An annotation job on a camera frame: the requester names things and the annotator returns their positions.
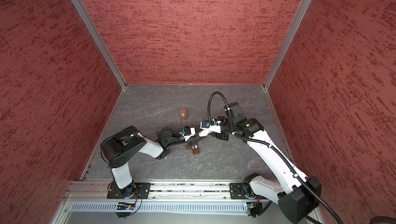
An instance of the red textured wall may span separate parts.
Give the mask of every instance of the red textured wall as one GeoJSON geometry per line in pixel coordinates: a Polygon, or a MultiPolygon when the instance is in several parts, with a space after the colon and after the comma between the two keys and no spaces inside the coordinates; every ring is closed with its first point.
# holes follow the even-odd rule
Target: red textured wall
{"type": "Polygon", "coordinates": [[[120,85],[70,0],[0,0],[0,223],[48,223],[120,85]]]}
{"type": "Polygon", "coordinates": [[[312,0],[270,86],[297,165],[344,223],[396,217],[395,37],[396,0],[312,0]]]}
{"type": "Polygon", "coordinates": [[[128,83],[263,84],[300,0],[82,0],[128,83]]]}

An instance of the textured wallpaper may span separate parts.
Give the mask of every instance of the textured wallpaper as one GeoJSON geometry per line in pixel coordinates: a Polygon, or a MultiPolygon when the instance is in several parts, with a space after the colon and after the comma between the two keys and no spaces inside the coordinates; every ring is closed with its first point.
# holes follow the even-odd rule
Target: textured wallpaper
{"type": "Polygon", "coordinates": [[[396,217],[395,37],[396,0],[312,0],[270,86],[297,165],[344,223],[396,217]]]}
{"type": "Polygon", "coordinates": [[[120,85],[70,0],[0,0],[0,54],[0,223],[49,223],[120,85]]]}
{"type": "Polygon", "coordinates": [[[300,0],[82,0],[128,83],[263,84],[300,0]]]}

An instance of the small bottle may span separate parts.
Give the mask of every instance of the small bottle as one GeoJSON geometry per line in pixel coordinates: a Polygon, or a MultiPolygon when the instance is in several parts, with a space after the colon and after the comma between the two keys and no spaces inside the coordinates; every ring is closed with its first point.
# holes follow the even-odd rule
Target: small bottle
{"type": "Polygon", "coordinates": [[[180,121],[182,121],[182,122],[187,121],[188,116],[187,116],[187,112],[185,109],[180,110],[179,117],[180,117],[180,121]]]}

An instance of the red wall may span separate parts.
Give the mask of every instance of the red wall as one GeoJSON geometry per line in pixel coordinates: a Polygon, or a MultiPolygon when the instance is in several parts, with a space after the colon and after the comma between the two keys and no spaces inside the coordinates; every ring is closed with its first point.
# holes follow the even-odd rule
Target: red wall
{"type": "Polygon", "coordinates": [[[344,223],[396,217],[395,37],[396,0],[312,0],[270,86],[297,165],[344,223]]]}
{"type": "Polygon", "coordinates": [[[82,0],[128,83],[263,84],[300,0],[82,0]]]}
{"type": "Polygon", "coordinates": [[[120,93],[70,0],[0,0],[0,223],[48,223],[120,93]]]}

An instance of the robotic arm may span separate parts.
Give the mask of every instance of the robotic arm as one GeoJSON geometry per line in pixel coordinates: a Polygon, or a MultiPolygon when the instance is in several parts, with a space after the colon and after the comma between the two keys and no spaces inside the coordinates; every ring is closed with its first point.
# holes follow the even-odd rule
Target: robotic arm
{"type": "Polygon", "coordinates": [[[208,102],[208,120],[203,120],[200,128],[201,131],[196,137],[195,128],[186,126],[182,132],[176,133],[166,127],[157,134],[158,139],[153,141],[143,136],[136,127],[130,126],[104,140],[101,149],[111,168],[114,177],[112,187],[118,190],[117,195],[128,199],[137,194],[128,167],[128,161],[137,152],[162,159],[170,153],[168,146],[187,143],[194,153],[197,142],[207,135],[228,140],[228,136],[232,134],[253,148],[278,179],[278,182],[270,181],[256,173],[246,177],[242,188],[247,198],[263,196],[279,204],[281,211],[292,223],[298,223],[321,203],[338,223],[342,223],[337,214],[320,198],[321,183],[315,177],[308,178],[295,167],[271,140],[264,127],[255,118],[246,118],[237,102],[228,104],[221,93],[212,93],[208,102]],[[215,94],[223,98],[227,118],[211,119],[210,103],[215,94]]]}

